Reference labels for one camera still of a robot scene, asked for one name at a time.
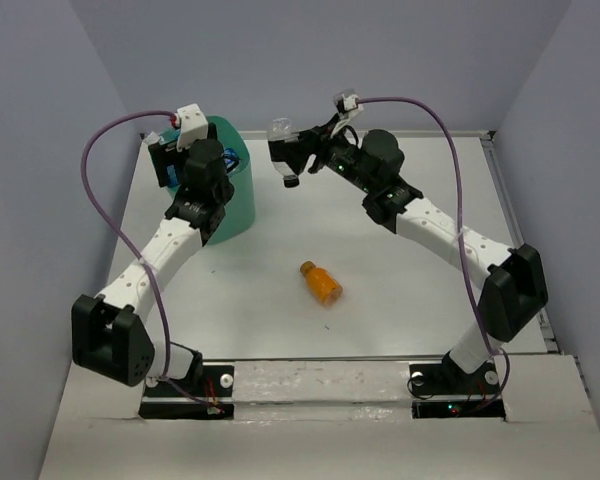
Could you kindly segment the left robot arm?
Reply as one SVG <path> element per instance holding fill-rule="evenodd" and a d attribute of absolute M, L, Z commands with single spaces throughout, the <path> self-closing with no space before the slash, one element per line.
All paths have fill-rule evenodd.
<path fill-rule="evenodd" d="M 76 365 L 130 387 L 154 379 L 181 395 L 199 388 L 202 354 L 174 344 L 168 330 L 152 340 L 146 322 L 153 308 L 166 313 L 164 290 L 216 232 L 233 194 L 224 147 L 210 131 L 187 148 L 180 186 L 147 245 L 134 249 L 134 260 L 98 294 L 72 305 Z"/>

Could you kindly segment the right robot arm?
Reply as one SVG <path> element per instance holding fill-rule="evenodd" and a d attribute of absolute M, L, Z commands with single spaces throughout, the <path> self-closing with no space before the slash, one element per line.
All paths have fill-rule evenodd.
<path fill-rule="evenodd" d="M 405 156 L 391 133 L 374 129 L 360 144 L 343 132 L 323 126 L 302 131 L 273 127 L 267 133 L 271 161 L 287 188 L 303 172 L 328 168 L 364 193 L 362 206 L 378 225 L 413 241 L 463 275 L 477 316 L 459 342 L 444 356 L 442 384 L 462 392 L 477 371 L 518 333 L 548 302 L 539 252 L 493 241 L 460 224 L 437 208 L 400 175 Z"/>

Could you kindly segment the small blue cap bottle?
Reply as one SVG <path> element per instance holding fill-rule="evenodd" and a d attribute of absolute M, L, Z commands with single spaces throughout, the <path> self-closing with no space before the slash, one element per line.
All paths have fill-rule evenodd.
<path fill-rule="evenodd" d="M 232 148 L 225 148 L 223 151 L 223 160 L 228 174 L 240 166 L 241 158 Z"/>

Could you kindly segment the clear bottle black label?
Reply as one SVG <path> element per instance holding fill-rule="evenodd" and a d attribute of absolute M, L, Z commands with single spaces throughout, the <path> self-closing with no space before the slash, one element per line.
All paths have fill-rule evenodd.
<path fill-rule="evenodd" d="M 292 121 L 288 118 L 274 119 L 267 130 L 267 142 L 271 162 L 282 176 L 284 187 L 297 187 L 305 163 Z"/>

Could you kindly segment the orange juice bottle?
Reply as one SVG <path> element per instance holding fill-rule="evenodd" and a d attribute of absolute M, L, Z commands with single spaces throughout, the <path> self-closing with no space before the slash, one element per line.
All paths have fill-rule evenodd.
<path fill-rule="evenodd" d="M 324 268 L 306 261 L 300 266 L 300 273 L 314 296 L 325 307 L 333 305 L 342 295 L 343 288 Z"/>

